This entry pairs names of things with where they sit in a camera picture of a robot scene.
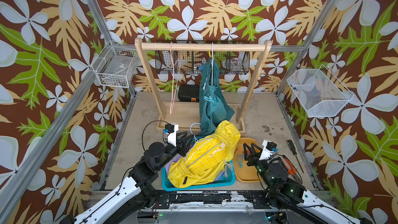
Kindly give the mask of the yellow shorts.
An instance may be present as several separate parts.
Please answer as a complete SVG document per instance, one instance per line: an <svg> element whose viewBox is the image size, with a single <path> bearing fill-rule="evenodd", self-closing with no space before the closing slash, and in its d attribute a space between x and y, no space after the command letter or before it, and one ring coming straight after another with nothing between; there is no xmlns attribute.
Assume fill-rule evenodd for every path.
<svg viewBox="0 0 398 224"><path fill-rule="evenodd" d="M176 188L214 182L233 159L239 139L233 123L221 122L213 134L198 140L184 157L171 163L167 179Z"/></svg>

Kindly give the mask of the purple shorts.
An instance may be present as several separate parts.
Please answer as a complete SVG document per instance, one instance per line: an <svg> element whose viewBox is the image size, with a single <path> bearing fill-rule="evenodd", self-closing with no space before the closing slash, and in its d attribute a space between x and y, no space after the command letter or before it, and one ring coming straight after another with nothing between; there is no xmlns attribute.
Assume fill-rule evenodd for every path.
<svg viewBox="0 0 398 224"><path fill-rule="evenodd" d="M165 172L166 172L167 175L169 174L169 170L170 170L171 165L173 163L178 162L181 158L182 158L182 156L180 154L177 154L170 162L168 162L166 164L166 166L164 168L165 168Z"/></svg>

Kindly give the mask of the pink wire hanger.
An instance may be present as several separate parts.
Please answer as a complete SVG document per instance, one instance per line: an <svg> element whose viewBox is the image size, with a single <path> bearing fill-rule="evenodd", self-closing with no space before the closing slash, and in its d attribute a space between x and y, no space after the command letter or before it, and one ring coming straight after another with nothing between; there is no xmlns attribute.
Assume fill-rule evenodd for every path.
<svg viewBox="0 0 398 224"><path fill-rule="evenodd" d="M174 53L173 53L173 43L170 43L170 56L171 56L171 62L172 62L172 95L171 95L171 106L170 106L170 115L173 113L174 109L174 104L176 100L176 94L177 94L177 86L178 86L178 79L175 78L175 67L178 65L178 72L177 74L180 74L181 67L182 67L182 61L183 61L183 56L177 51L177 58L174 60Z"/></svg>

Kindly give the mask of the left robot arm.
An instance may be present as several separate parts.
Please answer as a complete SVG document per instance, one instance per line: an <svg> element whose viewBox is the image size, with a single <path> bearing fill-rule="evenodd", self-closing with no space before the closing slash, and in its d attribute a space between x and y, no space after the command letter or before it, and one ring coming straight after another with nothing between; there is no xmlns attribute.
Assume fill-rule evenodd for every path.
<svg viewBox="0 0 398 224"><path fill-rule="evenodd" d="M175 143L152 143L122 182L97 204L77 215L66 216L62 224L119 224L130 214L155 203L158 192L152 183L176 155L185 156L193 135L181 132Z"/></svg>

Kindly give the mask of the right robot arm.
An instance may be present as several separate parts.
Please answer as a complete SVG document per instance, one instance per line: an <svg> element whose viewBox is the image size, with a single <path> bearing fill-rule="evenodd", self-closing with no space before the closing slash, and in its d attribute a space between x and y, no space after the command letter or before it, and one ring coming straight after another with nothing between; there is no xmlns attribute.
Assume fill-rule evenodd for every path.
<svg viewBox="0 0 398 224"><path fill-rule="evenodd" d="M244 160L256 169L264 182L265 205L291 210L314 224L370 224L366 218L356 218L324 202L302 184L291 178L288 159L277 154L274 143L265 141L265 147L243 144Z"/></svg>

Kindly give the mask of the green shorts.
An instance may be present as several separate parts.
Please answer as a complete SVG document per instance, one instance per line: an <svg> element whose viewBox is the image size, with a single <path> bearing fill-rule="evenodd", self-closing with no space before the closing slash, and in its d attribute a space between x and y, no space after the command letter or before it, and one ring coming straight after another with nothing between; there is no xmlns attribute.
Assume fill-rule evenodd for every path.
<svg viewBox="0 0 398 224"><path fill-rule="evenodd" d="M219 84L219 67L210 59L203 66L200 84L200 136L215 132L224 120L231 120L234 110L227 104Z"/></svg>

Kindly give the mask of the blue clothespin on green shorts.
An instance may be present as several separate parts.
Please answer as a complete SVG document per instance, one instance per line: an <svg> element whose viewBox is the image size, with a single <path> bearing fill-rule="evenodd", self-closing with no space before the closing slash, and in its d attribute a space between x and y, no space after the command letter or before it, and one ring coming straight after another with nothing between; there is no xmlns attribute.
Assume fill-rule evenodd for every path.
<svg viewBox="0 0 398 224"><path fill-rule="evenodd" d="M210 102L210 103L215 103L215 98L213 97L213 95L204 96L204 100L206 100L207 102Z"/></svg>

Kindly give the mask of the wooden clothes rack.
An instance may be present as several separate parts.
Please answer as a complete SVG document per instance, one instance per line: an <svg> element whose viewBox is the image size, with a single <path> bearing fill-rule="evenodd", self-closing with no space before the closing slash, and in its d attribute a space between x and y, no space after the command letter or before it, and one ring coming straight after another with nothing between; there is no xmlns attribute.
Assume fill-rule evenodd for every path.
<svg viewBox="0 0 398 224"><path fill-rule="evenodd" d="M200 119L200 105L197 102L177 102L177 113L171 115L167 110L171 109L171 101L163 102L160 97L159 89L155 82L152 68L149 64L147 51L247 51L259 52L260 57L257 61L255 70L250 79L248 89L242 103L233 104L233 109L237 110L232 116L231 122L235 124L242 136L246 134L244 123L244 112L254 93L257 80L261 74L265 61L269 55L273 42L267 40L264 44L182 44L182 43L144 43L141 38L135 39L135 48L139 55L140 61L148 78L149 87L152 91L155 103L159 110L158 120L178 123L182 131L188 131L190 125Z"/></svg>

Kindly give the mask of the yellow plastic tray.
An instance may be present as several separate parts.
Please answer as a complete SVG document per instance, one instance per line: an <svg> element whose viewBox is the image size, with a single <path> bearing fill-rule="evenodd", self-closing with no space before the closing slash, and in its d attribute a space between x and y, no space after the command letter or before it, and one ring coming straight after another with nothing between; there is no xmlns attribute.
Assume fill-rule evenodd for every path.
<svg viewBox="0 0 398 224"><path fill-rule="evenodd" d="M260 180L258 179L258 176L257 176L257 170L254 167L248 167L246 165L246 161L244 160L244 158L243 158L243 168L241 169L238 166L237 156L244 154L244 149L243 149L244 143L246 143L248 145L251 145L251 143L257 144L257 142L255 140L253 140L252 138L240 138L240 140L237 143L237 146L236 146L236 149L234 152L234 157L233 157L235 177L237 180L239 180L243 183L259 182Z"/></svg>

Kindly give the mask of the teal plastic basket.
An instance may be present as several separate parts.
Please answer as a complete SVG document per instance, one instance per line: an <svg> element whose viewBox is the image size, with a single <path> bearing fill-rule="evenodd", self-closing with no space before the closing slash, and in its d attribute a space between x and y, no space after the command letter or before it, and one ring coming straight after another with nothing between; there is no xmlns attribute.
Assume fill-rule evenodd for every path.
<svg viewBox="0 0 398 224"><path fill-rule="evenodd" d="M201 185L191 185L186 188L177 188L168 179L168 171L169 171L170 165L167 164L161 171L162 172L162 188L165 191L178 191L178 190L197 190L197 189L203 189L203 188L231 186L236 181L236 177L234 174L233 159L231 159L228 162L227 166L225 164L223 164L223 165L224 165L223 170L220 172L220 174L218 174L218 176L216 177L216 179L213 182L210 182L208 184L201 184Z"/></svg>

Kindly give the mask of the black tool case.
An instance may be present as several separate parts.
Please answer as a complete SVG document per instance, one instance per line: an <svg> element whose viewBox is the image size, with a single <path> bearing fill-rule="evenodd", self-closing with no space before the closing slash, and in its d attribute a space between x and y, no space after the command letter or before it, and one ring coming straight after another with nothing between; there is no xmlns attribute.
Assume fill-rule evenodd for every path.
<svg viewBox="0 0 398 224"><path fill-rule="evenodd" d="M200 86L198 85L181 85L178 90L178 99L181 102L199 102Z"/></svg>

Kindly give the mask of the black mesh basket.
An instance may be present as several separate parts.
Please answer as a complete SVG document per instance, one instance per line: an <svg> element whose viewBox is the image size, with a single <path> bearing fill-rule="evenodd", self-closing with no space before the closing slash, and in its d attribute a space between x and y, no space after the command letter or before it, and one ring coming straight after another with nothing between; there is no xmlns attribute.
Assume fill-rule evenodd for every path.
<svg viewBox="0 0 398 224"><path fill-rule="evenodd" d="M177 51L173 51L174 60ZM181 71L186 74L201 74L203 66L210 60L209 51L179 51L183 56ZM217 62L221 74L247 74L250 67L250 54L244 51L215 51L214 61ZM169 51L157 50L154 53L154 64L157 73L172 72L172 62Z"/></svg>

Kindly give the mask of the black handled screwdriver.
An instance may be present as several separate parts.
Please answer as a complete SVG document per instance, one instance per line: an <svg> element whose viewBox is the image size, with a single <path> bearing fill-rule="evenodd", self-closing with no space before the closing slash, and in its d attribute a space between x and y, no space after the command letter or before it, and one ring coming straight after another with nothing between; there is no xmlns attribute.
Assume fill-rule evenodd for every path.
<svg viewBox="0 0 398 224"><path fill-rule="evenodd" d="M296 157L296 160L297 160L297 162L298 162L298 164L300 166L301 171L304 173L304 170L303 170L302 165L301 165L301 163L299 161L299 158L298 158L295 146L293 144L293 141L292 140L287 140L287 144L288 144L288 147L291 150L292 154Z"/></svg>

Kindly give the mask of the red handled pliers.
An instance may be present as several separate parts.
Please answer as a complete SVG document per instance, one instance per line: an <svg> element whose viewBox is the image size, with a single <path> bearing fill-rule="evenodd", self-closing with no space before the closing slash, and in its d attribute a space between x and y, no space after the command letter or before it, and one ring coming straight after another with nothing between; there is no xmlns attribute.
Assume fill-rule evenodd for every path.
<svg viewBox="0 0 398 224"><path fill-rule="evenodd" d="M294 168L294 166L290 162L290 160L285 155L282 155L282 160L283 160L284 165L286 166L289 174L292 175L292 176L296 175L297 174L297 170Z"/></svg>

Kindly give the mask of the black mounting rail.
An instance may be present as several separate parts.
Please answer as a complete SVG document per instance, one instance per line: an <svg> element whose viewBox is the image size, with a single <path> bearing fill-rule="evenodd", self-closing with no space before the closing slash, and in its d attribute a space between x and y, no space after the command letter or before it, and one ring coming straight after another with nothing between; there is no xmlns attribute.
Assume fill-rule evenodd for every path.
<svg viewBox="0 0 398 224"><path fill-rule="evenodd" d="M164 191L156 190L152 194L139 193L125 204L134 210L143 208L170 209L173 204L199 203L200 205L222 206L224 203L249 203L255 209L282 208L288 204L272 198L264 190L244 191Z"/></svg>

